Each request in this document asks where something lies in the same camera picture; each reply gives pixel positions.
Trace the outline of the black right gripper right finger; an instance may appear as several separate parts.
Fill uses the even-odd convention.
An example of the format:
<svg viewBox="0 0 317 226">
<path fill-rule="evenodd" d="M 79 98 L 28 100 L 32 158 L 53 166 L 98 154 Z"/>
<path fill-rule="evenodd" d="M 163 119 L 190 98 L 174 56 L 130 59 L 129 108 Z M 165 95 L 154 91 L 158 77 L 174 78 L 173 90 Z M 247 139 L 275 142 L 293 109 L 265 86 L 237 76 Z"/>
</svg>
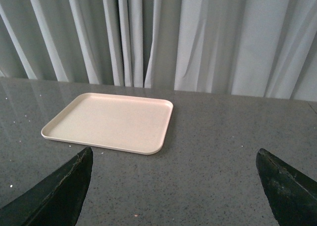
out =
<svg viewBox="0 0 317 226">
<path fill-rule="evenodd" d="M 266 149 L 256 166 L 272 213 L 280 226 L 317 224 L 317 182 Z"/>
</svg>

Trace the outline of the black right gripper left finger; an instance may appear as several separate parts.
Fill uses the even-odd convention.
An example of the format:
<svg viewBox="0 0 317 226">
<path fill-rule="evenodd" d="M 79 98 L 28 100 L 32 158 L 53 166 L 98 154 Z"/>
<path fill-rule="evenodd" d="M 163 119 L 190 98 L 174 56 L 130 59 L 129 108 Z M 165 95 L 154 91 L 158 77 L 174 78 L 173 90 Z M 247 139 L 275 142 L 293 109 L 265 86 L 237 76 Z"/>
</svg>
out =
<svg viewBox="0 0 317 226">
<path fill-rule="evenodd" d="M 0 210 L 2 226 L 74 226 L 91 181 L 93 152 L 86 147 Z"/>
</svg>

